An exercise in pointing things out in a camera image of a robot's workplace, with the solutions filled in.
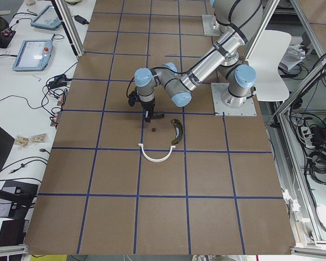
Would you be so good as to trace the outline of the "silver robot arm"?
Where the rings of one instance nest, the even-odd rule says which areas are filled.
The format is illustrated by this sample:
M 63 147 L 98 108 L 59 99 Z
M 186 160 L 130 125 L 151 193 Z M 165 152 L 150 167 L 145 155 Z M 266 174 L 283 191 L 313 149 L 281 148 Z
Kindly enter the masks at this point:
M 221 36 L 191 68 L 178 72 L 174 63 L 165 63 L 135 71 L 132 80 L 136 87 L 127 94 L 128 104 L 132 107 L 139 102 L 146 122 L 164 117 L 162 112 L 154 110 L 154 89 L 157 86 L 163 87 L 177 107 L 184 107 L 192 100 L 192 91 L 212 72 L 218 71 L 229 82 L 227 91 L 222 95 L 223 103 L 238 108 L 255 85 L 256 71 L 240 62 L 237 50 L 258 31 L 263 16 L 262 1 L 211 1 L 210 5 Z

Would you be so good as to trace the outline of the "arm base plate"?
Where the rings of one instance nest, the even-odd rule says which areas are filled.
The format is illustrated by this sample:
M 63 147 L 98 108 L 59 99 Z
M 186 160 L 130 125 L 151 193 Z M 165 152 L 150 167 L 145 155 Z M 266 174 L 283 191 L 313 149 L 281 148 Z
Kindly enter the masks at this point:
M 202 15 L 203 32 L 205 36 L 220 36 L 220 25 L 215 15 Z
M 255 117 L 256 108 L 251 89 L 244 97 L 235 97 L 229 93 L 228 83 L 211 83 L 212 99 L 216 116 Z

